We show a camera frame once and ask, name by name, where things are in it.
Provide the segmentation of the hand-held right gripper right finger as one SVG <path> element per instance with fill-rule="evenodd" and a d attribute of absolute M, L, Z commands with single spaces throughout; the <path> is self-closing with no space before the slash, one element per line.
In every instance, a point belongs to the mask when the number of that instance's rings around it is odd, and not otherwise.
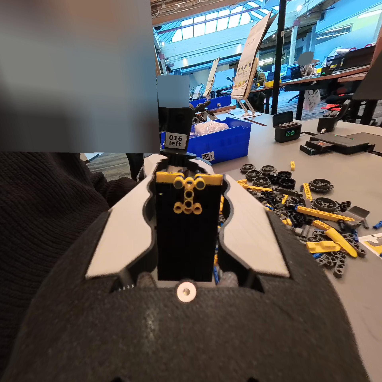
<path fill-rule="evenodd" d="M 218 238 L 218 264 L 232 272 L 239 285 L 253 285 L 259 276 L 290 278 L 270 214 L 230 175 L 223 175 L 223 216 Z"/>

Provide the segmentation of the pile of toy building pieces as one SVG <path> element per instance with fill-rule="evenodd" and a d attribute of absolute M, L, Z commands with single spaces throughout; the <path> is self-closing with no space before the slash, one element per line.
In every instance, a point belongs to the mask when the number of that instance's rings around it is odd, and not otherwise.
<path fill-rule="evenodd" d="M 274 212 L 268 208 L 266 210 L 274 213 L 307 248 L 318 265 L 332 271 L 337 279 L 343 277 L 348 258 L 365 258 L 367 254 L 368 249 L 359 243 L 358 230 L 370 228 L 367 223 L 370 212 L 352 203 L 346 211 L 339 213 L 300 206 L 292 213 Z M 381 233 L 381 221 L 372 228 Z"/>

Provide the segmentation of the dark grey panel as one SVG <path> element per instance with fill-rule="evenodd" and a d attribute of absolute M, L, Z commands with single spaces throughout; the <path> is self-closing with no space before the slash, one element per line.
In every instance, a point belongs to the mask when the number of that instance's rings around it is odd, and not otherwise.
<path fill-rule="evenodd" d="M 362 80 L 353 100 L 376 100 L 382 99 L 382 38 L 379 37 L 374 51 L 372 65 Z"/>

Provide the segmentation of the black toy battery box assembly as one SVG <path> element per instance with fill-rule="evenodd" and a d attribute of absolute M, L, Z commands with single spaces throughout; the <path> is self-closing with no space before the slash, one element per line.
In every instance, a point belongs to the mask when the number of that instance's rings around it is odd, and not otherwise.
<path fill-rule="evenodd" d="M 158 280 L 212 281 L 222 181 L 221 174 L 156 173 Z"/>

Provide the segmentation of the large printed instruction board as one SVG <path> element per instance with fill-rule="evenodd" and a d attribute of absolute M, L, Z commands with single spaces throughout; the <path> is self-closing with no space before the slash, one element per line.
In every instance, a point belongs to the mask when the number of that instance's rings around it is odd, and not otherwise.
<path fill-rule="evenodd" d="M 272 22 L 271 13 L 268 13 L 251 27 L 236 70 L 231 93 L 232 99 L 244 99 L 248 96 L 257 68 L 257 61 L 255 60 L 257 51 Z"/>

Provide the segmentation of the small printed instruction board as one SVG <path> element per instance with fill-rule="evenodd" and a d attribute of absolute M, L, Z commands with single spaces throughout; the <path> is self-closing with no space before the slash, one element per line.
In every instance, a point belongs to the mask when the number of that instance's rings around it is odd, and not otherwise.
<path fill-rule="evenodd" d="M 215 73 L 216 73 L 216 70 L 217 70 L 217 66 L 218 66 L 219 60 L 220 60 L 220 57 L 217 57 L 213 61 L 211 70 L 209 72 L 208 81 L 206 83 L 206 88 L 205 88 L 205 91 L 203 93 L 203 97 L 204 98 L 210 97 L 210 93 L 211 93 L 211 90 L 212 90 L 212 87 L 213 87 L 213 83 L 214 83 L 214 79 L 215 79 Z"/>

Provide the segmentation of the flat black device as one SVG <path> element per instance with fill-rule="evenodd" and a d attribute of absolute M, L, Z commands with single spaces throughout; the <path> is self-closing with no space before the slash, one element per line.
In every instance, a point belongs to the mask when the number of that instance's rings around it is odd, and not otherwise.
<path fill-rule="evenodd" d="M 335 146 L 331 152 L 337 152 L 345 155 L 355 154 L 357 152 L 372 152 L 375 147 L 375 145 L 370 144 L 368 140 L 351 138 L 333 133 L 324 133 L 311 136 L 309 141 L 324 141 L 331 143 Z"/>

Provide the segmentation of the small black box red mark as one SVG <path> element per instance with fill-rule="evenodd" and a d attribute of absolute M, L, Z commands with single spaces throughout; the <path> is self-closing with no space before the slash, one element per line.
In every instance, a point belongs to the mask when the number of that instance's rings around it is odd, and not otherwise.
<path fill-rule="evenodd" d="M 306 141 L 305 145 L 300 145 L 300 151 L 312 156 L 330 152 L 335 146 L 324 141 Z"/>

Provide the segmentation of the blue plastic bin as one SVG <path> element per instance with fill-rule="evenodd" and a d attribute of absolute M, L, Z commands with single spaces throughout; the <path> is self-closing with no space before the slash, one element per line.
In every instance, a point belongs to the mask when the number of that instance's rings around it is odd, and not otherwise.
<path fill-rule="evenodd" d="M 228 130 L 204 136 L 194 135 L 194 123 L 191 127 L 187 151 L 200 158 L 217 164 L 248 155 L 251 123 L 244 120 L 226 117 L 217 122 L 226 123 Z"/>
<path fill-rule="evenodd" d="M 196 100 L 190 100 L 190 103 L 193 105 L 193 107 L 196 107 L 198 104 L 205 103 L 206 101 L 208 101 L 208 99 L 199 98 Z M 228 107 L 231 105 L 231 95 L 227 94 L 220 97 L 211 98 L 209 101 L 210 104 L 206 107 L 208 110 L 216 110 L 218 108 Z"/>

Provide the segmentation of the white printed bag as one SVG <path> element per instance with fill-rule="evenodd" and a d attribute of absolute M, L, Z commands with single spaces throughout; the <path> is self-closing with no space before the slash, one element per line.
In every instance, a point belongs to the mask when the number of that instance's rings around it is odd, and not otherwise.
<path fill-rule="evenodd" d="M 312 112 L 321 101 L 321 95 L 319 89 L 305 90 L 303 109 Z"/>

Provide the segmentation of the long brown desk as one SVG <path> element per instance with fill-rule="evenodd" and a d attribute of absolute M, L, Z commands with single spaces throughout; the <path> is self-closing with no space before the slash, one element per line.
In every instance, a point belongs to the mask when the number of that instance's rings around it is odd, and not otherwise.
<path fill-rule="evenodd" d="M 324 76 L 321 76 L 320 74 L 310 75 L 310 76 L 302 77 L 299 79 L 293 79 L 293 80 L 281 82 L 279 86 L 283 87 L 283 86 L 289 86 L 289 85 L 295 85 L 295 84 L 311 83 L 311 82 L 317 82 L 317 81 L 322 81 L 327 79 L 330 80 L 335 78 L 352 76 L 359 73 L 367 72 L 370 69 L 370 67 L 371 65 L 365 65 L 365 66 L 356 67 L 356 68 L 337 70 L 337 71 L 334 71 L 332 74 L 328 74 Z"/>

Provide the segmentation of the group of black toy wheels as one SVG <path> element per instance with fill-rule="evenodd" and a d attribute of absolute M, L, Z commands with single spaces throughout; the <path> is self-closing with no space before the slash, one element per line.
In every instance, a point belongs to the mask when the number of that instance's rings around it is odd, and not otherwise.
<path fill-rule="evenodd" d="M 334 189 L 333 184 L 326 179 L 314 179 L 296 190 L 292 172 L 277 171 L 272 165 L 264 165 L 257 170 L 254 165 L 245 164 L 240 172 L 245 178 L 237 182 L 274 212 L 292 213 L 300 206 L 327 213 L 339 213 L 346 211 L 351 204 L 324 197 Z"/>

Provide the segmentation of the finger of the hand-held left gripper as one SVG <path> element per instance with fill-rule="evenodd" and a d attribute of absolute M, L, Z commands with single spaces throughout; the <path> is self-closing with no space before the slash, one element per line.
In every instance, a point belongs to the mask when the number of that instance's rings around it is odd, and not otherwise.
<path fill-rule="evenodd" d="M 192 174 L 195 174 L 197 171 L 201 173 L 215 174 L 212 168 L 212 165 L 209 162 L 202 160 L 200 158 L 189 159 L 188 170 Z"/>
<path fill-rule="evenodd" d="M 166 168 L 168 165 L 168 157 L 161 154 L 151 154 L 144 158 L 143 164 L 143 179 L 152 178 L 158 171 L 158 166 L 163 166 Z"/>

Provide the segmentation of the yellow printed instruction sheet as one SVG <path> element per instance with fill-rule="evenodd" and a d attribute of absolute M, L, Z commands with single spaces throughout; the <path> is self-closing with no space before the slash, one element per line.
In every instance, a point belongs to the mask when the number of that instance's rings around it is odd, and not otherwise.
<path fill-rule="evenodd" d="M 359 237 L 359 243 L 379 258 L 382 258 L 382 233 Z"/>

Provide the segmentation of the black vertical pole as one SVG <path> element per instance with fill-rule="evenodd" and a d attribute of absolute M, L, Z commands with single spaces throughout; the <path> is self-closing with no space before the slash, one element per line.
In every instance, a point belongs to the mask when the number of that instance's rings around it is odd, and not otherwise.
<path fill-rule="evenodd" d="M 274 84 L 272 90 L 272 108 L 271 114 L 277 114 L 278 99 L 280 89 L 280 72 L 282 63 L 282 54 L 284 46 L 284 34 L 285 34 L 285 16 L 286 16 L 287 1 L 279 1 L 279 13 L 278 13 L 278 25 L 277 25 L 277 40 L 275 50 L 275 70 L 274 70 Z"/>

